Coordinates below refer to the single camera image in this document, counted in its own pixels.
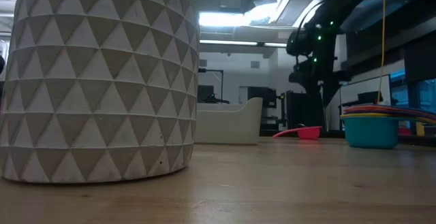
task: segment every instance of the pink scoop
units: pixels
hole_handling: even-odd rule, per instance
[[[272,138],[278,138],[280,135],[285,135],[287,133],[297,132],[298,137],[304,140],[316,140],[319,138],[322,126],[314,127],[304,127],[298,129],[288,129],[287,131],[282,131],[273,135]]]

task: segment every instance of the teal bowl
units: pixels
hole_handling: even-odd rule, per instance
[[[349,117],[345,122],[345,139],[358,148],[392,149],[398,144],[399,120],[392,117]]]

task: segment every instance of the wooden table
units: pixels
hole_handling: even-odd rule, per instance
[[[436,150],[343,140],[196,145],[173,175],[99,185],[0,180],[0,223],[435,223]]]

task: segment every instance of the planter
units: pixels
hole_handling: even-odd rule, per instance
[[[168,174],[191,158],[198,15],[189,0],[17,0],[0,171],[26,182]]]

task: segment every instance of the orange cable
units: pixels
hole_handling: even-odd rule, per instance
[[[381,67],[380,67],[380,82],[379,82],[379,93],[377,96],[377,104],[380,103],[380,97],[382,93],[382,76],[383,76],[383,66],[385,59],[385,32],[386,32],[386,0],[383,0],[383,29],[381,31]]]

